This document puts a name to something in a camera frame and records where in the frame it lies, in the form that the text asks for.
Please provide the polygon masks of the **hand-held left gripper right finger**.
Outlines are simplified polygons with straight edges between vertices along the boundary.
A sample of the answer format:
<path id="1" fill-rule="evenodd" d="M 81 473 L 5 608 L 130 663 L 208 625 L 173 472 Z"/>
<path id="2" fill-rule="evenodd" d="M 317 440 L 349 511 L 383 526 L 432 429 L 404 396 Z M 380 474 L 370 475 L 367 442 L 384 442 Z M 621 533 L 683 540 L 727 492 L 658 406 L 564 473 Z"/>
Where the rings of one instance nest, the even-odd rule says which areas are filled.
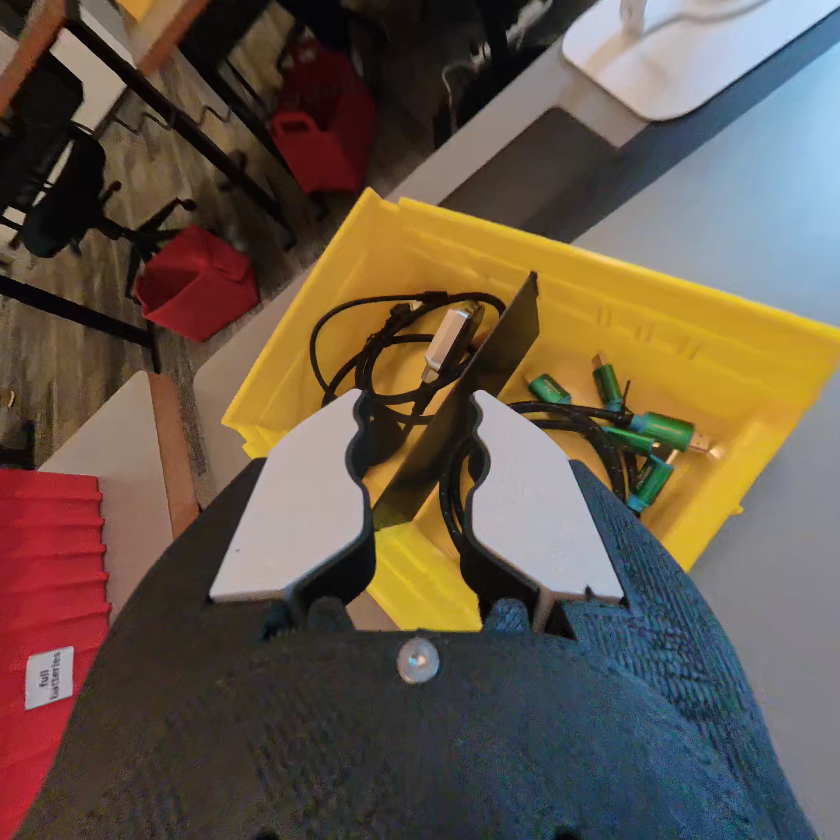
<path id="1" fill-rule="evenodd" d="M 458 552 L 479 603 L 520 601 L 538 633 L 562 626 L 567 602 L 619 603 L 623 586 L 568 456 L 488 392 L 470 403 L 467 441 L 480 470 L 463 501 Z"/>

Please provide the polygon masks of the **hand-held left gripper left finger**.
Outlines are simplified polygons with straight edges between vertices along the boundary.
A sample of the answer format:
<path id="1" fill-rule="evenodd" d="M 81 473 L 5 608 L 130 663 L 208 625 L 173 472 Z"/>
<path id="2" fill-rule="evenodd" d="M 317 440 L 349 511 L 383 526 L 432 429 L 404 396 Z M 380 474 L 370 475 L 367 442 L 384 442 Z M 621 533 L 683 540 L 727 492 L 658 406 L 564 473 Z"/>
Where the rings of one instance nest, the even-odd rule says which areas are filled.
<path id="1" fill-rule="evenodd" d="M 371 453 L 371 398 L 358 389 L 289 432 L 263 460 L 210 601 L 351 604 L 375 574 Z"/>

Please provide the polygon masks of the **yellow plastic bin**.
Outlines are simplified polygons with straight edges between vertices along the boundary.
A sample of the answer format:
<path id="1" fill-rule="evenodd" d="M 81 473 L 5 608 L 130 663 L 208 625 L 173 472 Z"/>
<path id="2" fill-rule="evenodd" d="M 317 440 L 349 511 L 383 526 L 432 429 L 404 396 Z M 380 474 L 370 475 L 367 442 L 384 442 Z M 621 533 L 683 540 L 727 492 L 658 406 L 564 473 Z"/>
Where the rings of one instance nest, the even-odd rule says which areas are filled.
<path id="1" fill-rule="evenodd" d="M 480 291 L 507 307 L 538 273 L 539 336 L 496 399 L 595 479 L 631 526 L 689 569 L 838 367 L 838 329 L 649 269 L 411 200 L 366 191 L 311 269 L 224 417 L 263 460 L 323 409 L 312 328 L 340 303 Z M 389 303 L 320 332 L 326 380 L 387 319 Z M 417 387 L 426 347 L 386 350 L 381 393 Z M 364 478 L 373 510 L 423 434 Z M 473 629 L 485 613 L 460 571 L 463 501 L 480 471 L 465 438 L 414 520 L 374 530 L 367 586 L 401 628 Z"/>

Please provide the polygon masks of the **white side table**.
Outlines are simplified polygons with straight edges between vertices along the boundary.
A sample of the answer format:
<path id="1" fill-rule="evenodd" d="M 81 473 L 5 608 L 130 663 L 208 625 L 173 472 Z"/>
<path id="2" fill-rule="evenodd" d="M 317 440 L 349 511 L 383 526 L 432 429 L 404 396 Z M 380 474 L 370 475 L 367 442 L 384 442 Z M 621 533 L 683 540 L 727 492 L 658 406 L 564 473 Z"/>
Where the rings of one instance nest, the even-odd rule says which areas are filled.
<path id="1" fill-rule="evenodd" d="M 113 625 L 200 512 L 174 382 L 136 373 L 38 470 L 98 479 Z"/>

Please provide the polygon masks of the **black bin divider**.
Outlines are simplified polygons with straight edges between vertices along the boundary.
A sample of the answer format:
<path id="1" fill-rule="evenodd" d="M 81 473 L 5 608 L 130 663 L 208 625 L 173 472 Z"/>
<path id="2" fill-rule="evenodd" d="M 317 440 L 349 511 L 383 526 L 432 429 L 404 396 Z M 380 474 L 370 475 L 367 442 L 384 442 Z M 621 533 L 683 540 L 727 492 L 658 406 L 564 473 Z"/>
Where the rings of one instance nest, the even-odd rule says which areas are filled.
<path id="1" fill-rule="evenodd" d="M 538 273 L 532 271 L 376 502 L 376 532 L 411 522 L 432 495 L 452 453 L 472 435 L 477 414 L 471 396 L 497 396 L 538 338 L 538 295 Z"/>

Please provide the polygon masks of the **red fabric storage bin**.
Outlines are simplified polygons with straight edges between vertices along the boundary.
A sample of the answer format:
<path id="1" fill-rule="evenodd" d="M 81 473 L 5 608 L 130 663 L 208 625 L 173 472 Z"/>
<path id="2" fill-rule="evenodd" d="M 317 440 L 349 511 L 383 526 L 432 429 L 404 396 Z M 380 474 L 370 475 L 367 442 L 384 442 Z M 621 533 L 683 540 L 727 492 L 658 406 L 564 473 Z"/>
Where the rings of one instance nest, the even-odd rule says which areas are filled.
<path id="1" fill-rule="evenodd" d="M 349 59 L 314 38 L 289 54 L 269 133 L 301 189 L 359 194 L 376 134 L 375 101 Z"/>
<path id="2" fill-rule="evenodd" d="M 148 321 L 195 343 L 206 342 L 259 303 L 250 258 L 194 224 L 144 265 L 133 294 Z"/>

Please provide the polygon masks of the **red fabric bin white label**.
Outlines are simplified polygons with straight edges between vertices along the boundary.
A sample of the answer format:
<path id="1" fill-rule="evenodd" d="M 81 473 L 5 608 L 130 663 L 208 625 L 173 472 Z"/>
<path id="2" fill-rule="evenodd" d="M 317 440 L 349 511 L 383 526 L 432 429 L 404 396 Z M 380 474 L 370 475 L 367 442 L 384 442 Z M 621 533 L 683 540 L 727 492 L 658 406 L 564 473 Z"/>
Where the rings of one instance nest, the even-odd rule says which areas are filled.
<path id="1" fill-rule="evenodd" d="M 2 838 L 34 802 L 109 630 L 101 504 L 95 477 L 2 471 Z"/>

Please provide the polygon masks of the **black office chair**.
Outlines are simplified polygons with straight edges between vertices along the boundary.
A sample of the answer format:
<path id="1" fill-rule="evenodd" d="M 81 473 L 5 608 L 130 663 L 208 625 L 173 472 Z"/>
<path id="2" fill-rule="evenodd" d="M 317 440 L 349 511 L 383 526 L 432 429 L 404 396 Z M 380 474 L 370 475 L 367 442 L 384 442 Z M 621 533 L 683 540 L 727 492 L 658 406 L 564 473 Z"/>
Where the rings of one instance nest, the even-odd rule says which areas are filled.
<path id="1" fill-rule="evenodd" d="M 122 189 L 120 182 L 104 185 L 106 154 L 101 143 L 81 127 L 70 132 L 69 157 L 56 182 L 26 215 L 20 241 L 33 257 L 51 259 L 69 249 L 81 256 L 81 241 L 97 230 L 111 241 L 129 242 L 125 296 L 133 297 L 133 284 L 142 265 L 148 263 L 163 245 L 179 234 L 163 229 L 164 222 L 181 207 L 196 210 L 191 198 L 175 198 L 137 228 L 120 225 L 106 215 L 110 198 Z"/>

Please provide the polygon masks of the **white stand base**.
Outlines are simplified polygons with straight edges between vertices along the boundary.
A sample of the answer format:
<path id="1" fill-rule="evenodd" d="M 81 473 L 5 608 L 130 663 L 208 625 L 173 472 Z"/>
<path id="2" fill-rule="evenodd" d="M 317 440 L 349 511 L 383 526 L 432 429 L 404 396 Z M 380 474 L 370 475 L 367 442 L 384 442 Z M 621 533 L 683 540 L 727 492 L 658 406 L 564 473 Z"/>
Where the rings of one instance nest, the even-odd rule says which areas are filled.
<path id="1" fill-rule="evenodd" d="M 601 1 L 563 57 L 647 122 L 697 110 L 838 9 L 838 1 Z"/>

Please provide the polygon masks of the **wood edged desk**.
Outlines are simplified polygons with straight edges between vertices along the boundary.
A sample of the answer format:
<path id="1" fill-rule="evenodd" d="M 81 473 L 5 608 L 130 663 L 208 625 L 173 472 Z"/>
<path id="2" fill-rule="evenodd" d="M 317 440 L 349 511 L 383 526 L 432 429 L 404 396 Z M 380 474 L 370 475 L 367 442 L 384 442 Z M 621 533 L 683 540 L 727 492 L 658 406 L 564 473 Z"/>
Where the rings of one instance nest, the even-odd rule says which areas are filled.
<path id="1" fill-rule="evenodd" d="M 152 83 L 152 77 L 179 51 L 184 37 L 209 5 L 208 1 L 153 2 L 147 15 L 137 21 L 117 2 L 33 2 L 20 31 L 16 35 L 3 33 L 12 46 L 2 48 L 2 110 L 7 109 L 26 80 L 43 63 L 60 33 L 68 32 L 120 80 L 124 90 L 145 103 L 146 116 L 160 118 L 162 128 L 182 137 L 232 187 L 242 191 L 283 228 L 287 233 L 285 249 L 290 250 L 298 240 L 278 199 L 242 166 L 236 165 L 235 159 L 204 131 L 207 113 L 222 122 L 234 118 L 288 170 L 265 124 L 245 106 L 225 79 L 205 69 L 200 62 L 193 63 L 188 56 L 183 57 L 184 62 L 212 93 L 213 102 L 224 105 L 226 112 L 210 108 L 195 120 Z"/>

